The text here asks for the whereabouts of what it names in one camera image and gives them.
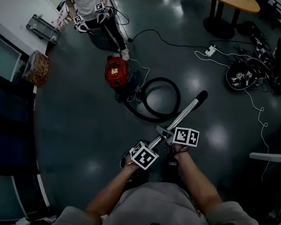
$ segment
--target metal pipe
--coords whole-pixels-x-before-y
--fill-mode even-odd
[[[179,116],[167,127],[168,131],[173,130],[178,126],[178,124],[195,108],[195,106],[199,103],[198,99],[194,99],[180,114]],[[164,138],[162,136],[157,136],[148,147],[153,149],[156,147]]]

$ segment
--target dark gray floor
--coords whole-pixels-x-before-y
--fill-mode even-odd
[[[209,46],[209,40],[217,39],[202,25],[209,15],[211,0],[116,2],[118,9],[130,18],[126,26],[130,37],[144,29],[156,29],[164,39],[175,44]],[[233,12],[225,6],[223,18],[230,22]],[[241,12],[238,23],[248,19],[255,21],[275,48],[281,31],[271,30],[258,15],[245,12]],[[250,41],[238,32],[233,39]],[[217,45],[227,53],[235,52],[234,44]],[[241,47],[253,48],[251,45]],[[208,91],[205,103],[181,126],[200,131],[198,147],[190,148],[190,154],[216,186],[223,179],[232,183],[243,171],[250,152],[256,149],[266,152],[265,145],[261,145],[258,111],[253,109],[244,92],[233,93],[226,88],[225,67],[199,60],[193,53],[196,49],[169,46],[154,32],[140,35],[129,48],[131,58],[151,69],[148,79],[162,76],[177,84],[182,95],[180,110],[199,92]],[[155,124],[136,118],[114,100],[114,91],[103,79],[109,54],[98,50],[87,35],[78,34],[69,25],[50,54],[48,81],[37,92],[38,164],[49,201],[59,209],[69,205],[84,209],[94,194],[119,172],[123,151],[140,139],[152,140],[156,136]],[[212,59],[229,65],[220,54]],[[149,103],[157,111],[167,110],[173,104],[175,97],[165,94],[165,91],[155,92],[149,96]],[[257,107],[265,108],[260,118],[269,124],[263,132],[266,138],[281,125],[281,96],[274,97],[271,88],[267,93],[252,91],[250,94]],[[144,111],[141,103],[135,105]],[[163,145],[159,153],[165,153]],[[160,158],[155,164],[152,180],[159,179],[162,161]]]

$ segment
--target wrist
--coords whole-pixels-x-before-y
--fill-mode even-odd
[[[122,169],[122,171],[125,171],[125,172],[127,172],[127,173],[132,174],[132,173],[134,173],[137,169],[139,169],[139,166],[134,165],[134,164],[130,164],[130,165],[125,166],[125,167]]]
[[[176,155],[174,155],[174,158],[178,161],[178,163],[180,163],[181,160],[186,156],[189,156],[188,152],[179,152]]]

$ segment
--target black pants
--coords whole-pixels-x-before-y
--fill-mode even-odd
[[[136,188],[136,187],[148,182],[149,174],[150,174],[149,170],[143,170],[142,168],[139,168],[138,170],[136,170],[130,176],[127,183],[125,184],[123,192],[125,192],[129,189],[132,189],[132,188]],[[166,163],[163,167],[162,176],[163,176],[163,182],[177,184],[189,195],[189,197],[191,197],[187,186],[185,185],[185,183],[181,180],[181,177],[179,176],[177,166],[168,165],[168,163]]]
[[[93,20],[87,21],[85,23],[89,27],[89,29],[101,28],[102,32],[106,35],[110,45],[115,50],[118,50],[118,45],[120,47],[120,50],[124,50],[127,48],[124,38],[123,38],[121,32],[118,30],[114,16],[111,16],[109,19],[105,19],[100,24],[97,23],[97,19],[93,19]],[[109,35],[107,29],[112,34],[112,36],[116,39],[118,45],[113,41],[113,39]]]

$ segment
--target power strip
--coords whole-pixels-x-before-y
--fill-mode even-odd
[[[207,50],[205,51],[205,54],[206,54],[208,57],[211,57],[212,54],[214,54],[215,52],[216,52],[215,46],[214,46],[214,45],[211,45],[211,46],[209,47],[209,49],[207,49]]]

